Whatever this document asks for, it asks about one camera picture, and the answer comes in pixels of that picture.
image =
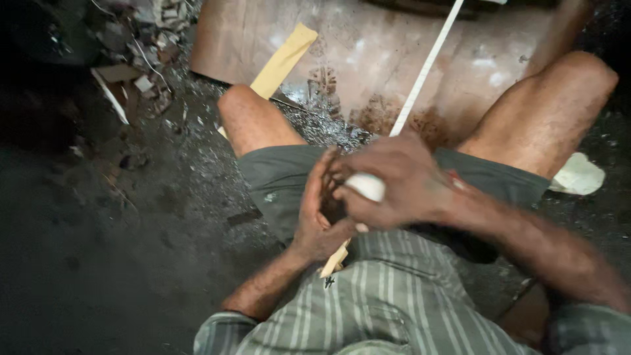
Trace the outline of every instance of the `man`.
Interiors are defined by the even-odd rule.
[[[508,89],[456,151],[431,156],[404,133],[345,157],[308,146],[274,105],[232,87],[219,101],[224,127],[252,199],[288,247],[201,326],[195,354],[536,353],[476,313],[448,247],[398,229],[420,222],[472,232],[563,296],[550,353],[628,353],[630,291],[617,272],[580,236],[519,209],[540,198],[616,83],[598,58],[573,52]],[[322,195],[332,176],[354,172],[383,179],[384,200],[342,186],[333,196],[348,217],[331,225]],[[346,268],[318,278],[311,266],[358,222],[371,231],[353,238]]]

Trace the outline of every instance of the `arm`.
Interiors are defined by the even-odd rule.
[[[352,237],[354,222],[343,219],[331,226],[320,213],[322,197],[330,185],[327,171],[335,156],[336,150],[329,149],[309,174],[292,244],[226,298],[221,306],[223,310],[265,321],[292,281],[309,265],[325,260],[343,241]]]
[[[308,259],[289,247],[264,269],[247,279],[226,298],[221,308],[238,311],[258,321],[272,314],[289,285],[310,265]]]
[[[439,222],[497,245],[568,299],[631,313],[629,288],[618,272],[589,242],[564,228],[468,186],[454,192]]]
[[[347,187],[335,192],[359,222],[382,229],[434,222],[471,231],[496,244],[565,297],[631,311],[628,287],[587,241],[444,174],[415,135],[379,140],[345,157],[335,170],[342,176],[367,172],[386,184],[380,203]]]

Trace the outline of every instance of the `shirt pocket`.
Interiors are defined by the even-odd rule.
[[[405,354],[411,354],[410,336],[405,322],[399,312],[393,308],[379,306],[364,306],[363,311],[369,316],[369,337],[380,339],[402,346]]]

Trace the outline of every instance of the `yellow wooden board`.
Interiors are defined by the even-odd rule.
[[[316,31],[298,23],[292,34],[265,64],[250,87],[262,98],[268,100],[316,38]]]

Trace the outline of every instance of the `dark floor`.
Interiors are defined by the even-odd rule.
[[[177,97],[167,112],[150,118],[141,104],[136,129],[121,127],[90,80],[74,88],[84,158],[0,148],[0,353],[191,354],[204,319],[280,252],[214,129],[225,87],[185,68],[167,72]],[[370,139],[281,109],[313,144]],[[618,111],[604,112],[580,149],[607,172],[604,186],[586,197],[547,192],[537,208],[585,235],[631,282],[631,121]],[[126,155],[148,163],[119,172]],[[527,279],[505,260],[461,270],[491,318]]]

